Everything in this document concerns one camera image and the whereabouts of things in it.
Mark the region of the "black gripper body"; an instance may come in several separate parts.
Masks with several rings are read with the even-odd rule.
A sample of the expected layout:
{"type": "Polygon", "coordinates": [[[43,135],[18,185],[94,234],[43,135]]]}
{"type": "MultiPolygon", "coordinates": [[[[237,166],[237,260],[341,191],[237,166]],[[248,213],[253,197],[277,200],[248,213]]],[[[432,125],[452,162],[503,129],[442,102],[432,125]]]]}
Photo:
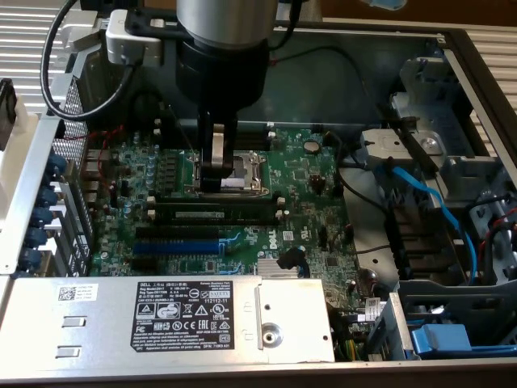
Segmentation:
{"type": "Polygon", "coordinates": [[[175,81],[200,110],[233,116],[260,99],[268,64],[266,40],[237,49],[183,40],[176,44],[175,81]]]}

